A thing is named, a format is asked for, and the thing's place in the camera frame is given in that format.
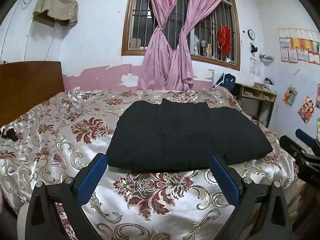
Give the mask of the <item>black jacket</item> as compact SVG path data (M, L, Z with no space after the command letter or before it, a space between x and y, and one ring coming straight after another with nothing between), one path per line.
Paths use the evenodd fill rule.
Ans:
M205 102L134 102L119 118L106 156L137 173L207 169L212 155L233 165L261 159L272 146L240 111Z

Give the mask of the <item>floral satin bedspread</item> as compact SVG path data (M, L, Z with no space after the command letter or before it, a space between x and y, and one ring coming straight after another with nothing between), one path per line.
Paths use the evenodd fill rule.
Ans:
M37 182L75 177L102 153L107 169L82 206L103 239L214 239L234 207L209 169L212 155L243 178L288 188L297 176L279 134L223 87L200 92L72 90L8 124L1 192L20 211Z

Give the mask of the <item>wooden desk shelf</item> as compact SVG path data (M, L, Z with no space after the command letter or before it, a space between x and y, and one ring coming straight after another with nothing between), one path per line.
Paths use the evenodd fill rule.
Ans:
M236 83L231 91L242 110L268 128L277 94L266 89Z

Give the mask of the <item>black socks on bed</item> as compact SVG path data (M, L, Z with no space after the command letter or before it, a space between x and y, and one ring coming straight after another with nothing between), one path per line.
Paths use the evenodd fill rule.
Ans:
M10 129L3 128L1 130L1 138L10 139L12 141L18 140L17 133L15 132L15 130L13 128L10 128Z

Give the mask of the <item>dark blue backpack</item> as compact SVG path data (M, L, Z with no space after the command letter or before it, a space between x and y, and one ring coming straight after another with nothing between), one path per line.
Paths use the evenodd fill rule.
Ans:
M235 76L229 73L228 74L223 73L213 87L215 88L215 87L221 86L231 91L235 87L235 81L236 81Z

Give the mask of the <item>brown wooden headboard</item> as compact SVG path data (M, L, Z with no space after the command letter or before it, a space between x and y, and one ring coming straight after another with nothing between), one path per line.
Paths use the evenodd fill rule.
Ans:
M1 64L1 126L64 90L59 61Z

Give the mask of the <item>red hanging garment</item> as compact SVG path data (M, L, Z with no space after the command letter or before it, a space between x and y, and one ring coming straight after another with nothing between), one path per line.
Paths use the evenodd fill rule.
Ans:
M218 27L217 38L219 41L219 50L222 57L225 57L231 53L231 34L231 31L227 27Z

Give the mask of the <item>left pink curtain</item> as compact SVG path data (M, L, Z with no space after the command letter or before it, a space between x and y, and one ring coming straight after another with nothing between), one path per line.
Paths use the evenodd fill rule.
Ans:
M177 0L151 0L153 15L158 25L152 33L145 52L138 89L161 90L167 83L173 50L163 30L176 4Z

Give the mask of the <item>pink curtain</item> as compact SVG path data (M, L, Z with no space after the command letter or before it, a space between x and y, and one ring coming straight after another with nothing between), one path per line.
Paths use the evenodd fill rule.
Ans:
M158 25L152 33L145 52L138 89L161 90L167 83L173 50L163 30L176 4L177 0L151 0L153 15Z
M194 83L191 54L194 52L195 26L206 18L222 0L189 0L185 23L172 56L166 90L186 91Z

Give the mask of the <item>right pink curtain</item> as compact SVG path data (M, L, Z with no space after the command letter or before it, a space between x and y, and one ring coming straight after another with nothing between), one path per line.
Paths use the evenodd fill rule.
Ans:
M189 0L185 23L172 56L166 90L186 91L194 83L191 54L194 52L195 26L206 18L222 0Z

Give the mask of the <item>beige cloth covered shelf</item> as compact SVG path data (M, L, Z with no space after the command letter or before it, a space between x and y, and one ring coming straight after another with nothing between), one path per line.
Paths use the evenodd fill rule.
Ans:
M78 23L76 0L38 0L33 10L33 20L53 27L75 26Z

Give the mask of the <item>cartoon wall sticker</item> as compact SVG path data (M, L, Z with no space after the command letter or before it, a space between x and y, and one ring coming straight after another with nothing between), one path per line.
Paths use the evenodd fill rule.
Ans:
M297 95L298 95L298 90L295 87L293 87L293 85L289 84L289 86L287 87L284 93L282 101L285 103L285 105L292 107Z
M307 96L304 100L303 105L300 107L298 111L298 115L303 120L303 122L307 124L312 118L314 110L315 106L313 104L313 101Z

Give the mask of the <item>wall certificates posters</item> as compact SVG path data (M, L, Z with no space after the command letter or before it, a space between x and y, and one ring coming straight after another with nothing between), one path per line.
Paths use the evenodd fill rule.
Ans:
M319 66L319 31L278 29L280 60L286 63L307 62Z

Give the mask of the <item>round wall clock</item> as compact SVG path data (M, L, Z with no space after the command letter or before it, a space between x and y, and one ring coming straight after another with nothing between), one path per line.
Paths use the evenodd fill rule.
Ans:
M250 38L252 41L255 40L256 34L255 34L255 32L254 32L253 29L248 29L247 34L248 34L249 38Z

